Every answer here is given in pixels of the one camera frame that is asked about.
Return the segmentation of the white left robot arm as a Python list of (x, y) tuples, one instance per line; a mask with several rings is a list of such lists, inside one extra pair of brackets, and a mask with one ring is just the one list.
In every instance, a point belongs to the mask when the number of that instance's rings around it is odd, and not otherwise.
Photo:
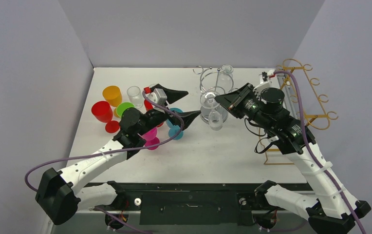
[(119, 193), (116, 183), (105, 182), (87, 187), (97, 176), (110, 167), (124, 162), (140, 150), (147, 149), (142, 137), (161, 123), (169, 120), (180, 130), (187, 129), (201, 111), (174, 112), (167, 108), (188, 95), (187, 91), (172, 90), (156, 84), (146, 87), (142, 93), (154, 107), (142, 113), (135, 107), (121, 114), (120, 130), (103, 148), (92, 155), (74, 157), (76, 163), (55, 170), (46, 170), (36, 189), (36, 202), (55, 225), (67, 222), (79, 210), (110, 206), (114, 210), (123, 207), (125, 196)]

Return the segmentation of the chrome spiral glass rack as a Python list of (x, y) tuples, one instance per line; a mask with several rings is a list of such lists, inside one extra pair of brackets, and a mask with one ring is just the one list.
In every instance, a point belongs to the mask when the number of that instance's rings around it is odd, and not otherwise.
[[(199, 89), (201, 95), (207, 91), (215, 91), (218, 93), (218, 95), (223, 95), (234, 90), (234, 80), (231, 82), (223, 82), (220, 79), (221, 67), (214, 69), (213, 67), (203, 68), (200, 66), (199, 68), (201, 71), (194, 73), (200, 76)], [(221, 105), (217, 108), (217, 110), (222, 114), (224, 123), (227, 120), (228, 112)], [(202, 114), (200, 114), (200, 117), (204, 123), (208, 124), (207, 119), (203, 117)]]

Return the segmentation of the green plastic wine glass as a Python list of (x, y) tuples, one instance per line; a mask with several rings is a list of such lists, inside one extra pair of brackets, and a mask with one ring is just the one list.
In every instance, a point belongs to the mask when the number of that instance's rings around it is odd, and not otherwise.
[(135, 108), (135, 106), (130, 102), (122, 102), (120, 103), (113, 111), (113, 114), (117, 118), (121, 118), (122, 114), (128, 109), (128, 108)]

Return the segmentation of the red plastic wine glass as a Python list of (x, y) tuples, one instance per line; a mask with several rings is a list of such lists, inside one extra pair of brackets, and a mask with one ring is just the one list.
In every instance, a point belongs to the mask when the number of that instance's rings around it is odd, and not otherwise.
[(108, 102), (96, 102), (91, 108), (91, 113), (98, 121), (106, 124), (105, 131), (107, 133), (116, 133), (120, 129), (119, 122), (113, 120), (113, 111)]

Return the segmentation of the pink plastic wine glass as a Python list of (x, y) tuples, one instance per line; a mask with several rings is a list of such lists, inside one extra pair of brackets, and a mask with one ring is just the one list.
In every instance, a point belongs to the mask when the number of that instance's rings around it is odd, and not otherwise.
[(151, 129), (147, 133), (141, 135), (141, 137), (146, 141), (146, 143), (144, 144), (145, 147), (156, 145), (156, 144), (160, 143), (160, 140), (157, 137), (157, 133), (158, 133), (157, 127), (154, 127), (153, 129)]

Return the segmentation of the blue plastic wine glass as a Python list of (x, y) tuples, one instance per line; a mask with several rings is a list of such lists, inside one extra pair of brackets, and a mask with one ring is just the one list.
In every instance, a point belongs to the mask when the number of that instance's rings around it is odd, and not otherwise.
[[(182, 113), (182, 112), (183, 112), (181, 109), (179, 109), (179, 108), (175, 108), (175, 107), (170, 108), (170, 110), (173, 111), (173, 112), (178, 112), (178, 113)], [(168, 136), (169, 136), (169, 137), (174, 136), (174, 135), (179, 131), (179, 129), (180, 129), (179, 126), (177, 126), (177, 125), (173, 125), (173, 124), (170, 122), (169, 119), (166, 120), (166, 124), (167, 124), (167, 126), (169, 127), (169, 131), (168, 131)], [(184, 135), (184, 132), (181, 131), (181, 132), (178, 134), (178, 136), (175, 137), (173, 140), (180, 140), (180, 139), (183, 137), (183, 135)]]

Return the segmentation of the clear stemmed wine glass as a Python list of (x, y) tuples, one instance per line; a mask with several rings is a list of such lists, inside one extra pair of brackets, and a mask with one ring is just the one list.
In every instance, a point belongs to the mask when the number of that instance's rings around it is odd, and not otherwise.
[(217, 110), (220, 106), (215, 100), (218, 95), (215, 91), (207, 91), (201, 95), (200, 103), (204, 111), (201, 111), (203, 117), (207, 119), (208, 125), (214, 131), (218, 131), (223, 127), (222, 114)]

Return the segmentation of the yellow plastic wine glass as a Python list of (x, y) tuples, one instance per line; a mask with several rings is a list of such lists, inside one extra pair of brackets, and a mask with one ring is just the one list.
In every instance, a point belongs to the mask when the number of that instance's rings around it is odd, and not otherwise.
[(108, 86), (102, 92), (103, 98), (111, 106), (118, 107), (122, 103), (122, 94), (118, 86)]

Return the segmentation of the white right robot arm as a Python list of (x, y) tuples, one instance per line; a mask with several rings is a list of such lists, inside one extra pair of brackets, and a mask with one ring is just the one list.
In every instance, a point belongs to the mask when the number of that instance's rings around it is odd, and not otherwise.
[(265, 88), (257, 93), (252, 84), (215, 97), (232, 116), (255, 122), (301, 172), (314, 196), (287, 190), (267, 181), (255, 189), (254, 201), (260, 208), (279, 207), (307, 220), (318, 234), (346, 234), (371, 207), (358, 200), (339, 181), (313, 134), (283, 107), (284, 92)]

